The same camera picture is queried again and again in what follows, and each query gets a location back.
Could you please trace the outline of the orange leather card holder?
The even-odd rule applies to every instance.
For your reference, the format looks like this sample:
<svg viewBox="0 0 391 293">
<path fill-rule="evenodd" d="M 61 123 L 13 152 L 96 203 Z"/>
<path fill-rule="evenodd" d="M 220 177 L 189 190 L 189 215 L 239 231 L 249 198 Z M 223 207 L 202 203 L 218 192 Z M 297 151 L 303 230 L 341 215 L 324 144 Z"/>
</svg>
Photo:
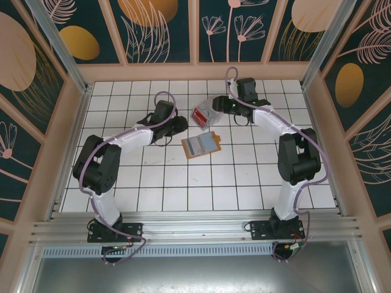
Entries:
<svg viewBox="0 0 391 293">
<path fill-rule="evenodd" d="M 220 146 L 221 138 L 218 135 L 216 135 L 214 131 L 199 134 L 194 137 L 199 137 L 200 142 L 202 144 L 203 154 L 201 156 L 205 156 L 207 154 L 215 153 L 215 152 L 221 150 L 221 146 Z M 186 158 L 187 159 L 196 158 L 196 157 L 192 157 L 192 158 L 187 157 L 186 150 L 184 148 L 184 140 L 185 139 L 183 139 L 181 141 L 181 144 L 183 146 Z"/>
</svg>

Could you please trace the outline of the aluminium side rail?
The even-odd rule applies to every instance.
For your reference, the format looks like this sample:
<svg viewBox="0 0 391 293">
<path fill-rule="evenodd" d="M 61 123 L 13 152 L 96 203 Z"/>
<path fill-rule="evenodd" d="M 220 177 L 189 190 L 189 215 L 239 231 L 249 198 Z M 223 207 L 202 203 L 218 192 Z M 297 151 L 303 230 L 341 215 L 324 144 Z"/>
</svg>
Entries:
<svg viewBox="0 0 391 293">
<path fill-rule="evenodd" d="M 312 204 L 315 209 L 337 209 L 338 212 L 348 215 L 343 202 L 342 189 L 338 183 L 338 170 L 334 158 L 342 138 L 341 126 L 336 120 L 337 114 L 332 109 L 333 103 L 324 82 L 314 79 L 304 90 L 309 117 L 312 126 L 317 133 L 318 143 L 324 151 L 327 159 L 321 160 L 321 171 L 315 176 L 316 180 L 326 176 L 326 180 L 309 186 Z"/>
<path fill-rule="evenodd" d="M 87 84 L 87 87 L 85 91 L 82 92 L 80 102 L 76 108 L 75 118 L 70 128 L 70 134 L 68 135 L 65 149 L 62 152 L 62 161 L 59 165 L 57 177 L 54 182 L 51 196 L 49 198 L 48 207 L 43 218 L 45 222 L 50 221 L 54 206 L 56 205 L 57 200 L 61 201 L 63 192 L 65 191 L 65 187 L 69 180 L 71 165 L 74 159 L 74 155 L 76 153 L 78 139 L 82 129 L 82 122 L 84 121 L 86 116 L 88 103 L 90 101 L 90 96 L 92 93 L 92 87 L 92 84 Z"/>
</svg>

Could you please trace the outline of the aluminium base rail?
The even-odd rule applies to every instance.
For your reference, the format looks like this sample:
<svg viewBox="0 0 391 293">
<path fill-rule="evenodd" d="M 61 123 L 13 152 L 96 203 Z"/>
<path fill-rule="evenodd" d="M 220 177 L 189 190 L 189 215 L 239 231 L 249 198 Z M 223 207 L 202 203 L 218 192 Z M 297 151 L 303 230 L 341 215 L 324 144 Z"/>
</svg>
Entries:
<svg viewBox="0 0 391 293">
<path fill-rule="evenodd" d="M 125 212 L 124 222 L 143 224 L 143 237 L 148 244 L 238 244 L 248 243 L 250 234 L 245 223 L 268 220 L 269 210 L 253 211 L 180 211 Z M 48 222 L 34 224 L 30 245 L 87 245 L 87 222 L 91 212 L 54 212 Z M 347 241 L 360 239 L 362 232 L 355 217 L 342 216 L 338 209 L 312 209 L 309 241 Z"/>
</svg>

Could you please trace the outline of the clear bag with red contents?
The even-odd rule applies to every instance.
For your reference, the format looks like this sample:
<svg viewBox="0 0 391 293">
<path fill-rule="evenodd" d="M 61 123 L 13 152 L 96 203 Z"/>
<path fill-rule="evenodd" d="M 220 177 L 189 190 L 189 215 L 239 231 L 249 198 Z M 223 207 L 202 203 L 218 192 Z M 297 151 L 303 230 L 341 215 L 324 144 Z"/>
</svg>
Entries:
<svg viewBox="0 0 391 293">
<path fill-rule="evenodd" d="M 207 123 L 206 127 L 205 128 L 199 127 L 203 131 L 206 130 L 207 128 L 210 128 L 213 125 L 215 125 L 222 117 L 223 112 L 216 112 L 213 110 L 213 99 L 214 98 L 215 97 L 207 98 L 204 101 L 202 101 L 201 103 L 198 103 L 198 105 L 196 105 L 196 107 L 195 107 L 195 108 L 198 108 L 199 110 L 201 110 L 208 117 L 208 123 Z"/>
</svg>

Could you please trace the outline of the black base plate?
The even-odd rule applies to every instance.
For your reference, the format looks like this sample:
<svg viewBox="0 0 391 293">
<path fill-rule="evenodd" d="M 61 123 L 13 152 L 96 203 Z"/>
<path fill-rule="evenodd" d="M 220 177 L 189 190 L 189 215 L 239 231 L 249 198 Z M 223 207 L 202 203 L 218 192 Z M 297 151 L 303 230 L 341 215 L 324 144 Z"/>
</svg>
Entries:
<svg viewBox="0 0 391 293">
<path fill-rule="evenodd" d="M 125 234 L 133 236 L 142 236 L 141 223 L 119 223 L 115 229 Z M 125 243 L 128 242 L 128 236 L 118 234 L 100 222 L 92 222 L 88 226 L 87 234 L 88 243 Z"/>
<path fill-rule="evenodd" d="M 296 236 L 305 238 L 303 223 L 298 218 L 280 222 L 260 220 L 249 223 L 252 240 L 294 240 Z"/>
</svg>

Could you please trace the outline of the grey metal sheet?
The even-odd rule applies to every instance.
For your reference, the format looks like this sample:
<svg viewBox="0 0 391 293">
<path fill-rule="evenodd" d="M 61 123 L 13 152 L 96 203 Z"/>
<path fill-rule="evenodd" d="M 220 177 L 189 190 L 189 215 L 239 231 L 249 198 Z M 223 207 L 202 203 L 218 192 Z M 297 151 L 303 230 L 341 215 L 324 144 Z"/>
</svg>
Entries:
<svg viewBox="0 0 391 293">
<path fill-rule="evenodd" d="M 377 293 L 345 253 L 292 262 L 270 256 L 43 259 L 23 293 Z"/>
</svg>

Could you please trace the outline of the aluminium corner post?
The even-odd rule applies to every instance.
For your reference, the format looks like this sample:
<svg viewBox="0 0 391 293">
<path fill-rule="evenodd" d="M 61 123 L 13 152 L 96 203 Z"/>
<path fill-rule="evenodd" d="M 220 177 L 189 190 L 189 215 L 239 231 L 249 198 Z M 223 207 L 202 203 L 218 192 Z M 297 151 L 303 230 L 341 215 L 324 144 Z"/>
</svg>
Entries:
<svg viewBox="0 0 391 293">
<path fill-rule="evenodd" d="M 25 0 L 25 2 L 30 8 L 33 16 L 35 16 L 45 35 L 53 45 L 54 50 L 57 52 L 60 60 L 66 67 L 70 77 L 74 80 L 78 89 L 80 89 L 83 93 L 87 92 L 89 85 L 83 78 L 73 56 L 67 49 L 59 31 L 57 30 L 57 27 L 50 19 L 44 5 L 40 0 Z"/>
<path fill-rule="evenodd" d="M 334 13 L 331 22 L 327 26 L 318 46 L 313 53 L 312 58 L 301 79 L 301 89 L 303 92 L 307 90 L 314 77 L 316 76 L 321 64 L 326 58 L 332 45 L 339 36 L 347 19 L 354 10 L 357 0 L 342 0 L 336 12 Z"/>
</svg>

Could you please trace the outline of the red credit card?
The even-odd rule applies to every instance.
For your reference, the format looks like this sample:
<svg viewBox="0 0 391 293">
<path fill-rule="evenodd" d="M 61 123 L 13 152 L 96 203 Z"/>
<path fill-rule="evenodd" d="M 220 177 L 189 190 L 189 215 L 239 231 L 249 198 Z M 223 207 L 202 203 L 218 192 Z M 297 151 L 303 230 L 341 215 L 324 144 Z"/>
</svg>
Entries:
<svg viewBox="0 0 391 293">
<path fill-rule="evenodd" d="M 193 119 L 194 123 L 200 128 L 205 128 L 208 123 L 208 117 L 198 108 L 195 108 L 192 111 L 191 118 Z"/>
</svg>

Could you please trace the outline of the grey striped credit card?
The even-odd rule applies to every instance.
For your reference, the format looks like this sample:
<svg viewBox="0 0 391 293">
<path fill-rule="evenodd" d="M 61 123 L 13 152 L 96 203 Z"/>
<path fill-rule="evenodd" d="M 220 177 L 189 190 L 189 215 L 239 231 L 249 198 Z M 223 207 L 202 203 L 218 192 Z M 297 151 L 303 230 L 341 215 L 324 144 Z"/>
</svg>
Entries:
<svg viewBox="0 0 391 293">
<path fill-rule="evenodd" d="M 199 137 L 190 137 L 184 140 L 184 148 L 186 150 L 187 157 L 197 157 L 203 154 L 203 147 Z"/>
</svg>

